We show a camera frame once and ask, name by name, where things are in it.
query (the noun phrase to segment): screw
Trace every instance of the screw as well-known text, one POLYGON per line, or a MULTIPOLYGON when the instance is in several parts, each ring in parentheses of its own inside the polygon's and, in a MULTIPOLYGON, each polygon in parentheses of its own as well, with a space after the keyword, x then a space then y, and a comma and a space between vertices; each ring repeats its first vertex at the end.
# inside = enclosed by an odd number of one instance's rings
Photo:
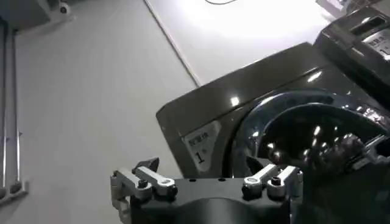
POLYGON ((243 187, 241 188, 241 191, 243 192, 244 197, 250 197, 251 193, 250 193, 250 189, 248 186, 243 185, 243 187))
POLYGON ((246 179, 248 182, 251 182, 251 183, 255 183, 255 182, 257 182, 257 180, 256 179, 254 179, 254 178, 252 178, 252 177, 250 177, 250 178, 248 178, 248 179, 246 179))
POLYGON ((138 188, 143 189, 143 188, 145 188, 145 187, 147 187, 147 181, 145 181, 145 180, 139 180, 139 181, 138 181, 138 188))
POLYGON ((173 185, 172 187, 170 187, 168 189, 168 193, 167 193, 167 196, 171 199, 173 199, 177 193, 179 192, 179 190, 177 189, 177 186, 176 185, 173 185))
POLYGON ((280 186, 280 185, 282 185, 282 181, 279 177, 272 177, 271 184, 273 184, 275 186, 280 186))
POLYGON ((165 180, 163 180, 161 183, 162 183, 162 184, 168 184, 169 182, 171 182, 171 181, 168 180, 168 179, 165 179, 165 180))

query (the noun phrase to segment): metal pole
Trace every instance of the metal pole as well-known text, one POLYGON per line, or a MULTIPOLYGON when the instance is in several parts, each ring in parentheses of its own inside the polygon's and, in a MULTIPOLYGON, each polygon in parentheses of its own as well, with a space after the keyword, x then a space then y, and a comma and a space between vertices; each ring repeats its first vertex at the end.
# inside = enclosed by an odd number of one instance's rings
POLYGON ((7 37, 8 27, 4 26, 4 41, 3 41, 3 77, 2 77, 2 174, 1 174, 1 187, 5 188, 5 178, 7 171, 7 37))
POLYGON ((12 31, 12 76, 13 76, 13 99, 14 99, 14 125, 15 125, 15 144, 16 144, 16 181, 20 183, 20 139, 19 139, 19 126, 18 126, 18 78, 16 76, 16 46, 15 46, 15 36, 16 32, 12 31))

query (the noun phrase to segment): black cable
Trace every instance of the black cable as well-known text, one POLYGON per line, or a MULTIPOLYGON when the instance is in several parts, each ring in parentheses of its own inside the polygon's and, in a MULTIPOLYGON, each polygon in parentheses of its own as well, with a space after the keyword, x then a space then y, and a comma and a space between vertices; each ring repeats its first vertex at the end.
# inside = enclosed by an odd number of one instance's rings
POLYGON ((237 0, 229 0, 227 2, 222 2, 222 3, 213 2, 212 0, 205 0, 205 1, 207 1, 208 3, 213 4, 213 5, 226 5, 226 4, 235 2, 237 0))

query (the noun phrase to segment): dark gray washing machine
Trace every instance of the dark gray washing machine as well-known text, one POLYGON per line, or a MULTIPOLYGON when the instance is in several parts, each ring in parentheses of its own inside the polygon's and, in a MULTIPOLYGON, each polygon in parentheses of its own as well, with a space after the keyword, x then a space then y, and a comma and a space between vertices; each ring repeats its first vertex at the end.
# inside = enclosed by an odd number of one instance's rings
POLYGON ((184 177, 242 177, 258 168, 251 158, 302 162, 311 144, 327 149, 346 134, 363 142, 386 135, 383 111, 305 43, 167 103, 157 119, 184 177), (325 139, 313 137, 318 127, 325 139), (275 158, 261 150, 272 147, 284 149, 271 150, 275 158))
POLYGON ((390 156, 381 106, 309 44, 167 103, 161 130, 186 178, 247 177, 268 163, 304 172, 296 223, 389 223, 390 156))
POLYGON ((345 74, 390 110, 390 1, 337 19, 316 46, 345 74))

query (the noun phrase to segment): number 1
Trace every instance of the number 1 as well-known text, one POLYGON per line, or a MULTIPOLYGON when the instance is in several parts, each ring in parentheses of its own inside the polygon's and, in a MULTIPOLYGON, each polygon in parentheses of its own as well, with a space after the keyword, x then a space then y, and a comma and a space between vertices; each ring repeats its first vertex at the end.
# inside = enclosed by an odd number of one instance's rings
POLYGON ((204 160, 202 159, 202 157, 200 157, 200 154, 199 152, 195 153, 196 157, 199 159, 199 161, 197 163, 201 164, 202 162, 204 162, 204 160))

